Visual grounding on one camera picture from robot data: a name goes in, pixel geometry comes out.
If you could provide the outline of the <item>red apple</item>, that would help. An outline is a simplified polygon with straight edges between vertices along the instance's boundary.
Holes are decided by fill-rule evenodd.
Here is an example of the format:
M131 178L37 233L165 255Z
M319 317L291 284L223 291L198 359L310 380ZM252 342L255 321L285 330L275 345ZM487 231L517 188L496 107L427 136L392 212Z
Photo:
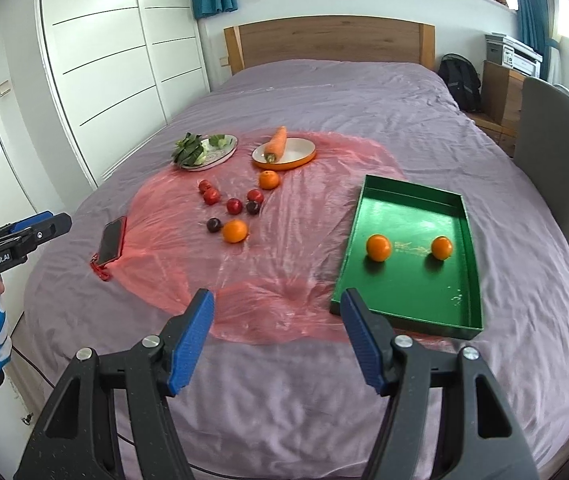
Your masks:
M217 204L222 197L222 194L217 190L217 188L207 188L207 190L203 193L203 200L206 205L214 205Z
M265 197L262 191L258 188L253 188L251 191L246 194L246 198L249 202L255 202L257 204L262 204Z
M227 200L226 209L228 214L236 216L237 214L241 214L243 208L244 205L242 203L242 200L239 200L238 198L235 197L229 198L229 200Z
M211 184L210 181L208 180L202 180L199 182L199 192L201 194L204 194L206 191L208 191L213 185Z

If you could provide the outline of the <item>dark plum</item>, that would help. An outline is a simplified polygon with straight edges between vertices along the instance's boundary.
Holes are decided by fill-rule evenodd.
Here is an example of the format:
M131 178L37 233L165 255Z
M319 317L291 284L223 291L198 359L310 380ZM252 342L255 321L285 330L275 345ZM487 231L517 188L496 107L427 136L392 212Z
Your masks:
M246 203L246 211L253 216L260 213L260 203L255 202L255 200L250 200Z
M218 218L208 219L206 222L208 232L216 233L222 229L222 222Z

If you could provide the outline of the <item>carrot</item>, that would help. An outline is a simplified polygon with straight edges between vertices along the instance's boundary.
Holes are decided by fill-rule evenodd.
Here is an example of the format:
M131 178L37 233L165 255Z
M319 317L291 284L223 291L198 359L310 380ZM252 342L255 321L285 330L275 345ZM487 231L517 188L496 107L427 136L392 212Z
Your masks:
M264 159L268 164L278 162L283 156L287 140L287 130L284 126L276 129L275 134L264 147Z

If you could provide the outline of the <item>smartphone red case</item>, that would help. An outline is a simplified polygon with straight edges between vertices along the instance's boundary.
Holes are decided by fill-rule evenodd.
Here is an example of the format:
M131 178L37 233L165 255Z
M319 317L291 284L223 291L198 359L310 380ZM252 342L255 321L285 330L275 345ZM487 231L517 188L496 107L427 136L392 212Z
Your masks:
M127 228L127 217L121 216L106 223L97 252L90 260L91 270L107 282L112 278L109 264L121 257Z

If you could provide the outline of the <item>purple bed cover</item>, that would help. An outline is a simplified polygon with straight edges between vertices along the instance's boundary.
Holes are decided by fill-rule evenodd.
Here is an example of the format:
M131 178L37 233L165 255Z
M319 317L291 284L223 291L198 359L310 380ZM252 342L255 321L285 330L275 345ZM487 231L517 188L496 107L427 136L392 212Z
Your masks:
M380 143L408 180L462 195L485 327L474 344L523 429L542 478L569 457L569 244L523 171L418 64L285 61L243 70L184 110L77 209L45 246L15 330L15 382L32 411L82 347L130 348L171 315L91 270L106 223L128 214L187 133L284 126ZM189 460L232 477L356 477L384 402L345 344L303 338L240 344L211 335L170 409Z

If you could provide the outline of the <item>green metal tray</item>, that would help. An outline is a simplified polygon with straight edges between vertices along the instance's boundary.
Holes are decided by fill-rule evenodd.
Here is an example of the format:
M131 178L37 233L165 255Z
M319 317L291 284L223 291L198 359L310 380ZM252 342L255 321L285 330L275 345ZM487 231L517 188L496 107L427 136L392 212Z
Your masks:
M365 243L386 236L391 257L370 260ZM436 237L447 236L452 256L431 254ZM481 285L469 216L460 194L368 174L337 278L330 312L339 314L347 288L391 325L421 334L471 340L484 329Z

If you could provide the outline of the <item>white wardrobe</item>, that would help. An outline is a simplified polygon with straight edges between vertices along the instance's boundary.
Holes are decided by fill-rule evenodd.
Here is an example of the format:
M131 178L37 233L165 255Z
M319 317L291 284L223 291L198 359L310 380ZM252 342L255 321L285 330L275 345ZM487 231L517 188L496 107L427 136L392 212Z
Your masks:
M101 184L210 90L191 0L40 0L75 150Z

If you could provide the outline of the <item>pink plastic sheet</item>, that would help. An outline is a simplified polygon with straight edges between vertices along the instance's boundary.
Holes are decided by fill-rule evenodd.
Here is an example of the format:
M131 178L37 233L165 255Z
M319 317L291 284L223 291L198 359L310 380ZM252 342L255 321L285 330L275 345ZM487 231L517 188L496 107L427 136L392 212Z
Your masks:
M265 130L245 133L236 154L211 170L167 168L144 182L130 203L123 252L111 272L128 292L170 315L184 312L196 289L211 290L211 333L224 341L345 344L342 321L329 308L363 180L405 175L380 143L306 133L316 158L284 171L258 214L239 214L248 236L230 244L205 223L229 222L231 214L222 202L205 203L198 185L210 181L222 200L245 197L258 185L252 151L267 136Z

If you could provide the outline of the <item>orange oval dish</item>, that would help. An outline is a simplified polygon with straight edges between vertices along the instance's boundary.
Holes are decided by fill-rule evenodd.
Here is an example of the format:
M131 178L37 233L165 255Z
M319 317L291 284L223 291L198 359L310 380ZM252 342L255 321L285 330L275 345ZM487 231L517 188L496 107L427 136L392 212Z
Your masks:
M311 162L317 154L313 141L304 138L289 138L286 140L283 155L278 162L267 162L265 148L262 144L252 153L253 164L263 170L286 171L304 166Z

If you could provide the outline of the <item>grey chair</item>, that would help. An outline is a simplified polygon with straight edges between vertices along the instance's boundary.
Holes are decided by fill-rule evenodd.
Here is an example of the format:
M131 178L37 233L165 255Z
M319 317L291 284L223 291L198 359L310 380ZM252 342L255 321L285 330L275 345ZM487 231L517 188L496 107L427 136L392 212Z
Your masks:
M522 88L513 157L545 200L569 243L569 94L538 78Z

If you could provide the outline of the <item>wooden nightstand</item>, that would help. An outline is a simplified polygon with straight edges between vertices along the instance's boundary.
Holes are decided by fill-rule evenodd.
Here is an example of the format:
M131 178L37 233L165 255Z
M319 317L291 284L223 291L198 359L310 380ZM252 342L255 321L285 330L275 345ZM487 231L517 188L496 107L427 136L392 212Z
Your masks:
M525 76L516 70L485 61L481 109L467 113L502 151L512 157L519 137L522 90Z

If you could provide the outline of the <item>black backpack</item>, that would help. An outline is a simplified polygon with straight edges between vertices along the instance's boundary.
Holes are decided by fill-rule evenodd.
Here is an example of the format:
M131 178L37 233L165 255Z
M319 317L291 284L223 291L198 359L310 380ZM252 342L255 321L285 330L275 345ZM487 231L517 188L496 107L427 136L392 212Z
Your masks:
M469 113L481 110L481 81L467 58L455 53L445 54L437 74L443 79L460 110Z

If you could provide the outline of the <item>wooden headboard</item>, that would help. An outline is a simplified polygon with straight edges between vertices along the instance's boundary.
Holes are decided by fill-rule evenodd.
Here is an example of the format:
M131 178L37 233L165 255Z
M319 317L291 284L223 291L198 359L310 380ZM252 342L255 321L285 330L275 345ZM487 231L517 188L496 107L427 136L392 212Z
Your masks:
M398 62L435 66L435 27L373 18L318 15L224 29L231 73L290 60Z

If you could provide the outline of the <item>white printer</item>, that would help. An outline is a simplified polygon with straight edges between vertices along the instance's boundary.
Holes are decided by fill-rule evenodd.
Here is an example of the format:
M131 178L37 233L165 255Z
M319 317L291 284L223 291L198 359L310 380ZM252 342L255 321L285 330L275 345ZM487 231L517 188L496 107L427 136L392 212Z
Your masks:
M502 34L487 34L486 60L527 77L540 77L543 57L519 40Z

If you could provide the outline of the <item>teal curtain right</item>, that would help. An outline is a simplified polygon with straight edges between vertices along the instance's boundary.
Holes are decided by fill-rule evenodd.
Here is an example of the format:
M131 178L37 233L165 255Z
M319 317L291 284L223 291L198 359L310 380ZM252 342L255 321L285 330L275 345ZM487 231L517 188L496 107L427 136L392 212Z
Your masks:
M519 40L542 56L539 78L554 84L561 75L559 42L555 36L555 0L517 0Z

